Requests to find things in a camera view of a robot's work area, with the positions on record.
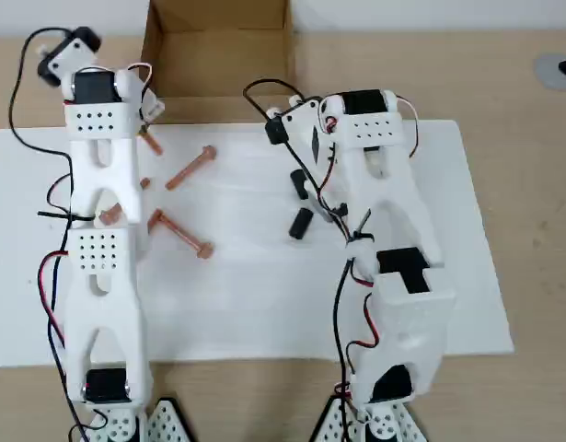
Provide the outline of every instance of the black wire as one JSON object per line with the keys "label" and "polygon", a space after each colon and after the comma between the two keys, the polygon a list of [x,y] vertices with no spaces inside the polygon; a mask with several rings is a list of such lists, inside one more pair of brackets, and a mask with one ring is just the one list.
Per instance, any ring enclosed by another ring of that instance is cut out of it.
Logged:
{"label": "black wire", "polygon": [[[18,93],[18,90],[19,90],[20,85],[21,85],[21,79],[23,77],[23,69],[25,67],[25,58],[27,56],[27,49],[28,49],[29,45],[31,44],[31,42],[38,35],[45,33],[45,32],[50,32],[50,31],[61,31],[61,32],[64,32],[66,34],[66,36],[71,33],[71,30],[66,29],[66,28],[41,28],[41,29],[37,29],[34,32],[32,32],[31,34],[29,34],[29,36],[27,37],[27,39],[23,43],[23,47],[21,49],[20,59],[19,59],[19,63],[18,63],[17,80],[15,82],[15,86],[13,87],[13,92],[11,94],[10,101],[8,103],[8,126],[10,127],[10,130],[13,133],[13,135],[15,136],[15,138],[25,147],[27,147],[31,150],[34,150],[36,152],[40,152],[42,154],[49,154],[49,155],[56,155],[58,157],[63,157],[67,160],[68,167],[70,169],[69,170],[70,195],[72,195],[72,193],[74,192],[74,170],[72,168],[72,158],[68,154],[66,154],[65,152],[61,152],[61,151],[58,151],[58,150],[46,149],[46,148],[43,148],[43,147],[38,147],[36,145],[32,145],[32,144],[26,142],[18,134],[17,129],[15,128],[15,122],[14,122],[14,118],[13,118],[13,113],[14,113],[13,110],[15,108],[15,101],[17,100],[17,93]],[[69,216],[68,221],[66,223],[65,231],[64,231],[64,237],[62,239],[62,245],[60,246],[59,250],[65,250],[65,246],[66,246],[66,243],[67,243],[67,240],[68,240],[68,230],[70,229],[71,226],[72,226],[72,217]],[[60,256],[56,257],[55,263],[53,265],[52,304],[51,304],[52,311],[55,310],[55,301],[56,301],[56,298],[57,298],[57,279],[58,279],[58,270],[59,270],[59,266],[60,266],[60,261],[61,261],[61,257]],[[53,342],[52,329],[53,329],[52,321],[48,320],[48,322],[47,322],[47,337],[48,337],[48,341],[50,343],[50,348],[52,349],[52,356],[53,356],[53,359],[55,361],[55,365],[56,365],[56,368],[58,370],[58,374],[60,375],[60,381],[62,383],[62,388],[64,389],[64,396],[65,396],[66,402],[68,403],[68,408],[70,409],[70,414],[72,415],[74,422],[75,422],[75,425],[77,425],[77,428],[80,432],[80,436],[82,437],[84,442],[87,442],[88,437],[87,437],[87,434],[85,432],[84,426],[80,422],[80,419],[78,417],[78,414],[76,413],[74,404],[72,403],[72,401],[70,400],[70,397],[68,396],[68,390],[67,390],[67,387],[65,385],[65,373],[64,373],[64,369],[62,367],[62,363],[60,362],[60,357],[58,356],[57,350],[55,348],[55,343]]]}
{"label": "black wire", "polygon": [[73,221],[94,221],[95,220],[95,216],[91,215],[91,216],[81,216],[81,215],[76,215],[76,214],[71,214],[71,215],[67,215],[67,214],[53,214],[52,212],[44,212],[42,210],[39,210],[39,212],[37,213],[37,216],[45,216],[48,218],[62,218],[62,219],[68,219],[69,217],[72,218]]}
{"label": "black wire", "polygon": [[338,350],[338,357],[340,358],[340,367],[341,367],[341,422],[342,422],[342,441],[344,439],[350,440],[350,437],[347,436],[348,434],[348,418],[346,417],[346,362],[344,361],[344,352],[341,346],[341,339],[340,339],[340,330],[338,328],[338,309],[340,306],[340,296],[342,289],[344,288],[344,283],[346,282],[346,276],[348,275],[348,271],[350,270],[350,266],[352,265],[352,260],[346,261],[344,265],[344,270],[341,273],[340,282],[338,283],[338,288],[336,289],[336,297],[334,299],[334,309],[333,309],[333,328],[334,328],[334,340],[336,341],[336,349]]}
{"label": "black wire", "polygon": [[[60,245],[60,250],[65,250],[65,246],[66,243],[68,241],[68,231],[70,230],[70,228],[72,227],[72,218],[68,218],[68,222],[66,223],[65,226],[65,231],[64,231],[64,237],[62,238],[62,244]],[[57,293],[58,293],[58,270],[60,267],[60,261],[62,260],[62,257],[58,256],[55,259],[55,263],[53,264],[53,273],[52,273],[52,303],[51,303],[51,309],[52,312],[55,311],[55,304],[56,304],[56,300],[57,300]],[[62,389],[64,390],[64,397],[65,397],[65,401],[68,404],[68,409],[70,410],[70,414],[72,415],[72,418],[74,419],[75,422],[75,426],[78,428],[78,431],[80,432],[80,436],[82,437],[84,442],[88,442],[88,437],[87,437],[87,433],[85,431],[84,425],[80,422],[80,418],[78,417],[78,413],[76,412],[76,408],[74,407],[74,403],[72,402],[72,400],[70,399],[70,396],[68,396],[68,388],[66,386],[66,377],[65,377],[65,373],[64,373],[64,368],[62,367],[62,363],[60,362],[60,357],[58,355],[58,351],[55,348],[55,343],[53,342],[53,324],[51,320],[48,320],[47,322],[47,339],[48,342],[50,343],[50,348],[52,349],[52,356],[53,356],[53,360],[55,362],[55,366],[58,370],[58,375],[60,376],[60,382],[62,383]]]}
{"label": "black wire", "polygon": [[62,212],[64,212],[67,215],[70,215],[70,211],[68,209],[66,209],[65,207],[61,207],[60,205],[52,203],[52,193],[53,193],[53,190],[58,186],[58,184],[60,184],[63,180],[65,180],[69,176],[70,176],[70,174],[66,173],[65,175],[62,175],[60,178],[58,178],[52,184],[52,187],[50,187],[50,189],[47,191],[47,195],[45,196],[45,201],[47,201],[47,204],[49,204],[51,207],[54,207],[56,209],[61,210]]}
{"label": "black wire", "polygon": [[244,98],[249,102],[249,104],[251,104],[254,109],[256,111],[258,111],[266,120],[269,120],[270,118],[268,117],[268,114],[264,111],[264,109],[260,106],[260,104],[258,104],[250,95],[249,95],[249,90],[252,89],[253,87],[257,86],[257,85],[263,85],[266,83],[275,83],[277,85],[281,85],[284,86],[288,89],[291,89],[296,95],[298,95],[302,101],[305,101],[305,95],[303,95],[299,89],[297,89],[295,86],[290,85],[289,83],[287,83],[286,81],[282,81],[278,78],[261,78],[260,80],[256,80],[256,81],[252,81],[249,85],[247,85],[246,87],[244,87],[244,90],[242,91],[242,95],[244,96]]}
{"label": "black wire", "polygon": [[[295,86],[290,85],[289,83],[287,83],[286,81],[280,80],[278,78],[262,78],[260,80],[256,80],[251,82],[249,85],[247,85],[246,87],[244,87],[244,90],[242,91],[242,95],[244,96],[244,98],[249,102],[249,104],[251,104],[254,109],[256,109],[260,115],[262,115],[264,117],[264,119],[268,122],[271,120],[271,117],[268,116],[268,114],[266,113],[266,111],[260,106],[260,104],[258,104],[250,95],[249,95],[249,91],[257,86],[257,85],[261,85],[261,84],[265,84],[265,83],[275,83],[277,85],[282,85],[285,86],[289,89],[291,89],[296,95],[298,95],[302,101],[305,101],[305,95],[303,95],[303,93],[301,93],[301,91],[299,91],[299,89],[297,89]],[[345,229],[341,223],[341,221],[338,219],[338,217],[336,216],[336,214],[334,214],[334,212],[329,208],[328,204],[326,203],[326,201],[321,197],[321,189],[323,188],[323,185],[321,187],[318,186],[318,184],[316,183],[315,178],[313,178],[313,175],[311,174],[311,172],[309,171],[309,169],[307,168],[307,166],[305,165],[305,163],[303,162],[303,160],[297,155],[297,153],[293,150],[293,148],[291,147],[291,145],[289,144],[288,141],[283,142],[285,147],[287,148],[287,150],[289,151],[289,153],[291,154],[291,156],[295,159],[295,161],[297,162],[297,164],[301,167],[301,170],[303,170],[303,173],[305,173],[305,176],[307,177],[307,179],[309,180],[309,182],[311,183],[311,185],[313,186],[313,188],[316,190],[316,193],[318,194],[318,202],[319,205],[321,205],[321,207],[323,208],[323,210],[325,210],[329,217],[331,218],[332,222],[336,225],[337,228],[340,229],[342,235],[344,236],[344,238],[348,241],[351,239],[351,235],[350,232]]]}
{"label": "black wire", "polygon": [[[105,426],[107,426],[107,424],[109,423],[109,417],[101,412],[100,410],[93,410],[93,412],[95,412],[96,414],[98,414],[100,417],[102,417],[105,420],[105,423],[100,425],[100,426],[92,426],[92,425],[82,425],[84,428],[86,428],[87,430],[102,430]],[[70,427],[70,431],[68,431],[68,442],[72,442],[72,433],[74,432],[74,430],[76,430],[78,427],[78,425],[74,424]]]}
{"label": "black wire", "polygon": [[37,29],[34,32],[32,32],[31,34],[29,34],[29,36],[27,37],[27,39],[23,43],[23,47],[21,49],[20,59],[19,59],[19,62],[18,62],[17,81],[15,82],[15,86],[13,87],[13,92],[11,94],[10,101],[8,103],[8,126],[10,127],[10,130],[13,133],[13,135],[15,136],[15,138],[25,147],[28,147],[29,149],[35,150],[37,152],[41,152],[42,154],[50,154],[50,155],[56,155],[58,157],[64,157],[68,161],[68,166],[70,167],[70,190],[72,192],[74,190],[74,178],[73,178],[73,174],[72,174],[72,172],[73,172],[73,170],[72,170],[72,159],[70,158],[70,156],[68,154],[66,154],[65,152],[60,152],[59,150],[45,149],[43,147],[37,147],[36,145],[32,145],[32,144],[26,142],[18,134],[17,129],[15,128],[15,123],[14,123],[14,118],[13,118],[13,110],[15,108],[15,101],[17,99],[18,89],[21,86],[21,79],[23,77],[23,69],[25,67],[25,57],[27,56],[27,49],[28,49],[29,45],[31,44],[31,42],[33,41],[33,39],[35,39],[38,35],[43,34],[45,32],[51,32],[51,31],[61,31],[61,32],[64,32],[66,35],[71,33],[71,30],[66,29],[66,28],[41,28],[41,29]]}
{"label": "black wire", "polygon": [[[138,69],[140,67],[147,67],[148,70],[151,70],[151,67],[145,66],[143,64],[137,64],[131,67],[128,67],[127,70],[131,71],[132,69]],[[147,79],[147,81],[144,83],[144,87],[142,88],[142,105],[139,107],[139,117],[142,119],[142,122],[144,122],[144,126],[147,125],[147,121],[145,120],[144,117],[144,97],[145,97],[145,92],[148,91],[148,89],[150,88],[150,86],[152,85],[152,77],[153,77],[154,73],[151,72],[150,73],[150,77]]]}

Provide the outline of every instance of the black connector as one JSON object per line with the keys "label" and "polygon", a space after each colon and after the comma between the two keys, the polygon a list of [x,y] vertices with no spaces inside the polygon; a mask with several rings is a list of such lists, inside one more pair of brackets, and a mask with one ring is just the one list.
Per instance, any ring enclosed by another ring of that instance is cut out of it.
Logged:
{"label": "black connector", "polygon": [[281,145],[289,142],[289,134],[284,128],[283,119],[280,116],[271,118],[264,125],[266,135],[273,145]]}
{"label": "black connector", "polygon": [[293,182],[295,191],[297,192],[300,200],[306,200],[307,198],[309,198],[309,194],[305,190],[306,180],[307,177],[302,169],[293,170],[291,172],[291,181]]}
{"label": "black connector", "polygon": [[301,207],[299,213],[295,217],[295,221],[289,230],[289,236],[295,239],[303,239],[311,220],[313,219],[313,212],[305,207]]}

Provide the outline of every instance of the perforated plate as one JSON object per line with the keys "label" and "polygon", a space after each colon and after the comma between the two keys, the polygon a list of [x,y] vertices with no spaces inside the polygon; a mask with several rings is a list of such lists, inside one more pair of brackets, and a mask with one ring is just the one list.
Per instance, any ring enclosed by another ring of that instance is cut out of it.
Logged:
{"label": "perforated plate", "polygon": [[[354,418],[352,409],[348,405],[346,405],[346,421],[350,428],[351,440],[360,440],[363,425]],[[310,442],[341,442],[341,431],[341,401],[338,397],[332,397],[326,405],[324,415],[321,416],[316,433],[311,437]]]}
{"label": "perforated plate", "polygon": [[[109,419],[107,425],[99,430],[86,430],[89,442],[129,442],[135,434],[136,418],[130,410],[112,409],[101,410]],[[105,423],[100,415],[96,415],[90,423],[95,428],[102,427]]]}
{"label": "perforated plate", "polygon": [[132,138],[139,113],[129,103],[66,104],[66,129],[73,140]]}
{"label": "perforated plate", "polygon": [[[330,403],[318,423],[316,433],[310,439],[311,442],[341,442],[340,407],[340,398],[330,398]],[[363,424],[355,420],[351,408],[346,407],[351,442],[364,442],[366,433],[372,435],[376,440],[427,442],[426,437],[402,403],[367,405],[366,411],[368,417],[366,423]]]}
{"label": "perforated plate", "polygon": [[404,404],[396,403],[393,404],[391,408],[397,418],[399,431],[401,432],[404,442],[427,442],[425,435],[417,426]]}
{"label": "perforated plate", "polygon": [[129,265],[128,228],[76,228],[68,234],[68,250],[77,272],[115,272]]}
{"label": "perforated plate", "polygon": [[402,145],[403,121],[398,112],[342,115],[334,138],[342,149],[360,149],[378,145]]}
{"label": "perforated plate", "polygon": [[149,442],[194,442],[171,401],[159,401],[147,421]]}

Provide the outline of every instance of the wire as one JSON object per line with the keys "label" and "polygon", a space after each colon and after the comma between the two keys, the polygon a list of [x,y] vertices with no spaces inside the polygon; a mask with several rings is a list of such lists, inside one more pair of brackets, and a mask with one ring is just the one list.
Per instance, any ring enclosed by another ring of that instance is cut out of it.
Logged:
{"label": "wire", "polygon": [[[288,87],[296,95],[298,95],[301,98],[301,100],[303,100],[303,101],[306,100],[305,96],[296,87],[288,84],[285,81],[279,80],[277,78],[262,78],[260,80],[253,81],[252,83],[250,83],[249,85],[244,87],[244,90],[242,91],[242,95],[254,107],[254,109],[256,109],[260,113],[260,115],[262,115],[264,117],[264,119],[267,122],[269,122],[271,120],[271,117],[269,117],[268,114],[266,113],[266,111],[249,95],[249,91],[253,87],[260,85],[260,84],[264,84],[264,83],[276,83],[278,85]],[[321,187],[318,186],[318,184],[316,183],[316,180],[313,178],[313,175],[311,174],[311,172],[309,171],[309,169],[307,168],[307,166],[305,165],[303,160],[296,154],[296,152],[293,150],[293,148],[291,147],[291,145],[289,144],[288,141],[285,141],[283,143],[284,143],[285,147],[287,148],[287,150],[289,151],[289,153],[291,154],[291,156],[295,159],[297,164],[301,167],[301,170],[303,170],[303,172],[306,175],[306,178],[309,180],[309,182],[311,183],[313,188],[316,190],[316,193],[318,194],[319,205],[321,205],[321,207],[328,213],[328,215],[331,217],[332,222],[340,229],[340,231],[341,231],[342,235],[344,236],[344,238],[346,239],[346,241],[350,240],[351,239],[350,231],[346,227],[345,223],[342,221],[341,217],[339,217],[337,214],[335,214],[329,208],[328,204],[323,199],[323,197],[321,197],[321,195],[320,195],[321,194]],[[333,168],[333,162],[332,162],[332,164],[330,164],[330,167],[328,169],[328,174],[331,174],[332,168]]]}
{"label": "wire", "polygon": [[47,204],[49,204],[51,207],[55,207],[56,209],[60,209],[62,212],[64,212],[67,215],[70,215],[70,211],[68,209],[66,209],[65,207],[61,207],[60,205],[54,204],[52,203],[52,194],[53,191],[55,190],[55,188],[66,178],[68,178],[70,176],[69,173],[66,173],[65,175],[62,175],[60,178],[58,178],[53,184],[52,187],[50,187],[50,189],[47,191],[47,195],[45,197],[45,200],[47,201]]}
{"label": "wire", "polygon": [[340,297],[342,289],[344,288],[344,283],[346,282],[346,276],[348,275],[348,271],[350,270],[350,266],[352,265],[353,260],[346,261],[344,265],[344,270],[341,273],[340,281],[338,282],[338,288],[336,289],[336,297],[334,298],[334,309],[332,314],[332,322],[333,322],[333,329],[334,329],[334,340],[336,342],[336,349],[338,350],[338,357],[340,358],[340,367],[341,367],[341,401],[340,401],[340,408],[341,408],[341,422],[342,422],[342,438],[346,440],[350,440],[350,437],[347,435],[348,433],[348,419],[346,417],[346,363],[344,361],[344,352],[342,351],[341,346],[341,339],[340,339],[340,330],[338,328],[338,309],[340,306]]}
{"label": "wire", "polygon": [[70,167],[70,189],[71,191],[74,190],[74,180],[73,180],[73,176],[72,176],[72,159],[70,158],[70,156],[68,154],[66,154],[65,152],[61,152],[59,150],[51,150],[51,149],[46,149],[43,147],[37,147],[36,145],[32,145],[28,142],[26,142],[17,132],[17,129],[15,127],[15,122],[14,122],[14,118],[13,118],[13,113],[14,113],[14,108],[15,108],[15,101],[17,100],[17,93],[18,93],[18,89],[21,86],[21,79],[23,78],[23,69],[25,67],[25,58],[27,56],[27,49],[29,47],[29,45],[31,44],[31,42],[40,34],[43,34],[45,32],[52,32],[52,31],[61,31],[64,32],[66,35],[69,35],[71,33],[70,29],[66,29],[66,28],[41,28],[41,29],[37,29],[34,32],[31,32],[31,34],[29,34],[29,36],[27,37],[27,39],[25,40],[25,42],[23,43],[23,47],[21,49],[21,54],[20,54],[20,59],[18,62],[18,71],[17,71],[17,80],[15,82],[15,86],[13,87],[13,92],[11,94],[10,97],[10,101],[8,103],[8,126],[10,127],[11,132],[13,133],[13,135],[15,136],[15,138],[25,147],[28,147],[31,150],[35,150],[37,152],[41,152],[42,154],[50,154],[50,155],[56,155],[58,157],[63,157],[68,161],[68,165]]}
{"label": "wire", "polygon": [[374,283],[371,283],[370,281],[366,281],[365,279],[361,279],[356,277],[356,275],[354,275],[354,266],[350,267],[350,276],[352,277],[352,279],[354,280],[355,283],[358,283],[360,285],[364,285],[365,287],[369,287],[372,288],[373,286],[375,286]]}
{"label": "wire", "polygon": [[[50,32],[50,31],[61,31],[61,32],[64,32],[66,34],[66,36],[71,34],[70,29],[41,28],[41,29],[37,29],[37,30],[33,31],[25,39],[25,42],[23,43],[23,47],[22,47],[21,53],[20,53],[20,59],[19,59],[19,64],[18,64],[18,72],[17,72],[17,80],[15,82],[15,86],[13,87],[13,91],[11,93],[10,101],[9,101],[9,104],[8,104],[8,125],[10,127],[11,132],[15,136],[15,138],[25,147],[27,147],[31,150],[34,150],[36,152],[43,153],[43,154],[50,154],[50,155],[56,155],[58,157],[63,157],[67,160],[68,168],[69,168],[69,178],[70,178],[70,195],[72,195],[72,193],[74,192],[74,171],[73,171],[73,167],[72,167],[72,158],[68,154],[66,154],[65,152],[46,149],[46,148],[43,148],[43,147],[38,147],[36,145],[32,145],[32,144],[26,142],[17,132],[17,129],[15,127],[14,118],[13,118],[15,101],[17,100],[17,93],[18,93],[18,90],[19,90],[20,85],[21,85],[21,79],[23,77],[23,70],[24,70],[24,67],[25,67],[25,58],[27,56],[27,49],[28,49],[29,45],[31,44],[31,42],[37,36],[39,36],[42,33]],[[60,249],[58,251],[64,251],[67,240],[68,240],[68,230],[70,229],[71,226],[72,226],[72,217],[68,216],[68,220],[67,220],[67,223],[66,223],[66,226],[65,226],[65,231],[64,231],[64,237],[62,239],[62,244],[61,244]],[[51,303],[51,306],[50,306],[50,311],[51,311],[52,314],[55,311],[55,303],[56,303],[56,298],[57,298],[57,279],[58,279],[58,270],[59,270],[59,266],[60,266],[60,260],[61,260],[61,256],[56,256],[55,263],[53,265],[52,303]],[[83,442],[87,442],[88,437],[87,437],[87,434],[85,432],[84,425],[80,422],[80,419],[78,417],[78,414],[76,413],[74,404],[72,403],[72,401],[70,400],[70,397],[68,396],[68,390],[67,390],[67,387],[65,385],[64,369],[62,368],[62,363],[60,362],[60,357],[57,353],[55,343],[53,341],[53,330],[54,330],[54,328],[53,328],[52,317],[48,316],[47,337],[48,337],[48,342],[50,344],[50,348],[52,350],[53,360],[55,362],[56,368],[58,370],[58,374],[60,376],[62,388],[64,389],[64,397],[65,397],[66,402],[68,404],[68,409],[70,410],[70,414],[72,415],[72,418],[74,419],[75,425],[77,425],[78,431],[80,432],[80,436],[83,439]]]}
{"label": "wire", "polygon": [[274,84],[277,84],[277,85],[284,86],[287,89],[291,89],[296,95],[298,95],[301,98],[302,101],[305,101],[305,95],[303,95],[299,91],[299,89],[297,89],[295,86],[290,85],[286,81],[282,81],[278,78],[261,78],[260,80],[252,81],[249,85],[244,87],[244,90],[242,91],[242,95],[249,102],[249,104],[251,104],[254,107],[254,109],[256,111],[258,111],[260,113],[260,115],[262,115],[267,121],[270,118],[269,118],[268,114],[266,113],[266,111],[264,111],[264,109],[249,95],[249,91],[252,88],[254,88],[257,85],[263,85],[263,84],[267,84],[267,83],[274,83]]}
{"label": "wire", "polygon": [[420,145],[420,119],[418,118],[418,112],[415,110],[415,107],[408,99],[404,99],[400,95],[397,95],[397,100],[405,103],[413,112],[413,117],[415,118],[415,146],[411,149],[410,158],[416,154],[418,150],[418,146]]}
{"label": "wire", "polygon": [[352,345],[358,345],[359,347],[364,347],[364,348],[375,348],[378,346],[379,343],[379,335],[378,335],[378,331],[376,329],[375,323],[373,322],[373,319],[371,318],[370,312],[368,311],[368,307],[367,307],[367,302],[368,302],[368,298],[371,297],[372,293],[369,293],[368,295],[366,295],[366,298],[364,299],[364,317],[366,318],[366,323],[368,324],[369,329],[371,329],[371,333],[373,334],[373,338],[375,339],[375,341],[373,343],[366,343],[364,341],[350,341],[348,343],[348,345],[346,345],[346,359],[348,360],[348,365],[350,366],[350,370],[352,371],[352,373],[356,373],[356,371],[354,370],[354,365],[352,364],[352,360],[350,358],[350,347]]}
{"label": "wire", "polygon": [[45,265],[47,264],[47,262],[51,258],[60,257],[60,256],[67,256],[67,255],[68,255],[68,252],[65,251],[65,250],[51,251],[50,253],[45,255],[43,260],[41,260],[40,269],[38,270],[38,273],[37,273],[37,285],[38,285],[38,288],[39,288],[39,291],[40,291],[41,305],[43,306],[43,309],[45,310],[45,313],[47,314],[49,321],[52,323],[52,326],[55,329],[55,333],[57,334],[58,339],[62,343],[62,346],[65,346],[64,334],[62,333],[62,329],[60,328],[57,321],[55,320],[55,317],[53,316],[52,308],[50,307],[50,305],[47,301],[47,297],[45,296],[45,290],[43,288],[43,268],[45,267]]}
{"label": "wire", "polygon": [[[87,430],[94,430],[94,431],[98,431],[98,430],[102,430],[105,426],[107,426],[107,424],[109,423],[109,417],[101,412],[100,410],[93,410],[93,412],[95,412],[96,414],[98,414],[100,417],[102,417],[105,422],[104,424],[101,424],[99,426],[93,426],[93,425],[82,425],[83,428],[87,429]],[[74,430],[76,430],[78,427],[78,425],[74,424],[70,427],[70,431],[68,431],[68,442],[72,442],[72,433],[74,432]]]}
{"label": "wire", "polygon": [[147,92],[147,90],[150,88],[150,85],[152,84],[152,76],[154,73],[154,68],[150,63],[132,63],[129,66],[127,66],[127,70],[131,71],[132,69],[137,69],[138,67],[147,68],[147,78],[145,79],[144,86],[142,87],[142,104],[139,107],[139,118],[142,119],[144,126],[146,126],[147,121],[145,120],[144,117],[144,97],[145,97],[145,92]]}

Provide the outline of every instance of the round metal disc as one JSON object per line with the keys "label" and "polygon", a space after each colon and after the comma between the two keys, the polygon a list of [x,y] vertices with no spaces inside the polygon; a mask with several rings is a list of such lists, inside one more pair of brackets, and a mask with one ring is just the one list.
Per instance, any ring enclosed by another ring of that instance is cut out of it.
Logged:
{"label": "round metal disc", "polygon": [[549,89],[566,90],[566,75],[559,64],[566,61],[562,53],[545,53],[534,61],[534,71],[538,80]]}

